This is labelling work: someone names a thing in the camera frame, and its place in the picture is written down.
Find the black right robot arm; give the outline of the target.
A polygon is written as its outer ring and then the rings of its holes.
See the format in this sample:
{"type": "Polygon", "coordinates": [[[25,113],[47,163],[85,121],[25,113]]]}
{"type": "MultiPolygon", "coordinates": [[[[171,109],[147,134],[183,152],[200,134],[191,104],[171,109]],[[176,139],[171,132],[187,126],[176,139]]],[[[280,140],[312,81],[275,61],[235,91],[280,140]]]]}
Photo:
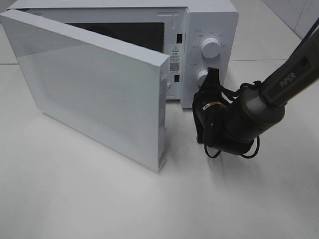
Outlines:
{"type": "Polygon", "coordinates": [[[192,103],[197,142],[204,149],[250,159],[260,135],[279,123],[285,105],[319,79],[319,23],[316,21],[287,61],[265,81],[243,83],[237,91],[223,87],[219,70],[208,68],[192,103]]]}

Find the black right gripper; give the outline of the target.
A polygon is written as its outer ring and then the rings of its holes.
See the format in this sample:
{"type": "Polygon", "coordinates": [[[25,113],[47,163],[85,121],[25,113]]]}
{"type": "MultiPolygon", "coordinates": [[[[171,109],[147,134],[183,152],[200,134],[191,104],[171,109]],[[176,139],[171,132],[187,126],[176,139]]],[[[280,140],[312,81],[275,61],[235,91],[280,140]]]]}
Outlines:
{"type": "MultiPolygon", "coordinates": [[[[205,85],[219,85],[219,69],[208,67],[204,81],[205,85]]],[[[192,103],[197,142],[202,144],[213,144],[218,129],[214,125],[221,126],[221,116],[224,111],[221,93],[211,86],[202,86],[195,93],[192,103]]]]}

